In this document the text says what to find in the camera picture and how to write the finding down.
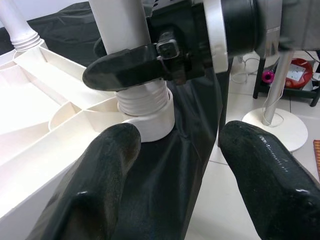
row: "white round base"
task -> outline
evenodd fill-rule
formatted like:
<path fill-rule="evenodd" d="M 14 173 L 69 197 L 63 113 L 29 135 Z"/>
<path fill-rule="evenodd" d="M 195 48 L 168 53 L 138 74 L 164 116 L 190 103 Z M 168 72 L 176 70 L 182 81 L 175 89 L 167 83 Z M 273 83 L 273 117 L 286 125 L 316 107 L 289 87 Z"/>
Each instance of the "white round base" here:
<path fill-rule="evenodd" d="M 275 135 L 290 152 L 301 148 L 308 139 L 308 129 L 304 122 L 288 111 L 277 108 L 275 112 L 271 126 L 262 123 L 262 108 L 248 112 L 242 121 Z"/>

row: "pink object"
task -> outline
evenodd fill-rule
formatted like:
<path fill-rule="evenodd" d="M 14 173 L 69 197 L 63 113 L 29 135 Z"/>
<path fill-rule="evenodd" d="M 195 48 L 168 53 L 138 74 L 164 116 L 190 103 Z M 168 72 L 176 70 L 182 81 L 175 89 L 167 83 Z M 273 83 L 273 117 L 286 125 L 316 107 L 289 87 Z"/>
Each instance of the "pink object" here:
<path fill-rule="evenodd" d="M 272 84 L 275 79 L 275 73 L 273 71 L 264 71 L 262 73 L 262 81 L 266 84 Z"/>

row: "black cable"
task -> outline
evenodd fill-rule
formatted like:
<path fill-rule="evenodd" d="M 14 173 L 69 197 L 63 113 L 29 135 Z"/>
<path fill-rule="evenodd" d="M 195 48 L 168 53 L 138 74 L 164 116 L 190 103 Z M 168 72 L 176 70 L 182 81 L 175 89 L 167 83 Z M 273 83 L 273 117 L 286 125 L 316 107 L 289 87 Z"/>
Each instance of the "black cable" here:
<path fill-rule="evenodd" d="M 320 64 L 320 61 L 315 59 L 314 56 L 311 55 L 311 53 L 309 53 L 308 51 L 305 51 L 313 60 L 315 60 L 318 64 Z"/>

